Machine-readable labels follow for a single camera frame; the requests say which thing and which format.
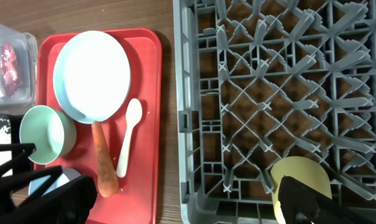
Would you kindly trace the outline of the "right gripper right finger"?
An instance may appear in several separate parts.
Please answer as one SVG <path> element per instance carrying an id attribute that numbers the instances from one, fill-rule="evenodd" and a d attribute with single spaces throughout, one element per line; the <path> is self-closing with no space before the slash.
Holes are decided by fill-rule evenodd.
<path id="1" fill-rule="evenodd" d="M 286 224 L 374 224 L 293 177 L 281 179 L 278 201 Z"/>

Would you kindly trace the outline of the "red snack wrapper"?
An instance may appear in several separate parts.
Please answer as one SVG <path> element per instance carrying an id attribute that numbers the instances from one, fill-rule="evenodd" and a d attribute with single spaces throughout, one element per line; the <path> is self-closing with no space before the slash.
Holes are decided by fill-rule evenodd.
<path id="1" fill-rule="evenodd" d="M 10 43 L 1 47 L 0 71 L 5 94 L 12 96 L 23 85 L 23 80 L 17 53 Z"/>

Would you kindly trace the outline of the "light blue bowl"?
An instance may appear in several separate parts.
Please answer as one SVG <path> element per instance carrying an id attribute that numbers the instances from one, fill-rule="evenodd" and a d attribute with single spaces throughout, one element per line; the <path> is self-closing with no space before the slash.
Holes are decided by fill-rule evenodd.
<path id="1" fill-rule="evenodd" d="M 81 174 L 72 168 L 63 167 L 62 175 L 44 192 L 44 195 L 67 184 L 69 181 L 79 177 Z M 50 176 L 41 177 L 30 182 L 28 196 L 31 196 Z"/>

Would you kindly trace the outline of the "green bowl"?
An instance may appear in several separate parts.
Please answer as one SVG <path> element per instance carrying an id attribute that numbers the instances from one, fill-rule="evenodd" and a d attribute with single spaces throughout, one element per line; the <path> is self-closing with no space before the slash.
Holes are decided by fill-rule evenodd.
<path id="1" fill-rule="evenodd" d="M 76 143 L 76 126 L 60 110 L 45 105 L 32 107 L 23 116 L 19 140 L 33 143 L 35 152 L 29 159 L 39 165 L 49 164 L 68 154 Z"/>

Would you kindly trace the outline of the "yellow plastic cup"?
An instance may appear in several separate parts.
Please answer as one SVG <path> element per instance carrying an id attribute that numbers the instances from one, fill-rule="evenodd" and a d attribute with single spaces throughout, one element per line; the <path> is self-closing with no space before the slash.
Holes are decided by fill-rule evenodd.
<path id="1" fill-rule="evenodd" d="M 328 174 L 317 162 L 301 156 L 290 156 L 276 162 L 270 170 L 274 185 L 272 203 L 275 218 L 279 224 L 285 224 L 278 200 L 279 186 L 284 176 L 293 177 L 308 187 L 332 199 L 331 182 Z"/>

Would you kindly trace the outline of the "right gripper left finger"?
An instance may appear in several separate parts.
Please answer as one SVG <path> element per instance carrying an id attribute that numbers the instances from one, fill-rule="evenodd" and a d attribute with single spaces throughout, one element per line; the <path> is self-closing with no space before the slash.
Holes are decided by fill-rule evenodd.
<path id="1" fill-rule="evenodd" d="M 98 192 L 94 179 L 81 175 L 48 192 L 63 174 L 61 166 L 3 176 L 36 153 L 33 143 L 0 144 L 0 152 L 16 152 L 17 156 L 0 165 L 0 223 L 84 223 L 94 207 Z M 20 205 L 15 205 L 12 194 L 31 181 L 47 180 Z"/>

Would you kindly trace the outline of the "orange carrot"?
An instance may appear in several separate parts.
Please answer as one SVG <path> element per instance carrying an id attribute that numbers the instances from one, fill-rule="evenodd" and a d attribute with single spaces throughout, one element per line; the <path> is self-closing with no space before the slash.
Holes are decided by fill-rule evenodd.
<path id="1" fill-rule="evenodd" d="M 91 125 L 94 151 L 98 167 L 98 190 L 104 198 L 112 197 L 119 192 L 119 182 L 114 169 L 108 145 L 101 123 L 94 121 Z"/>

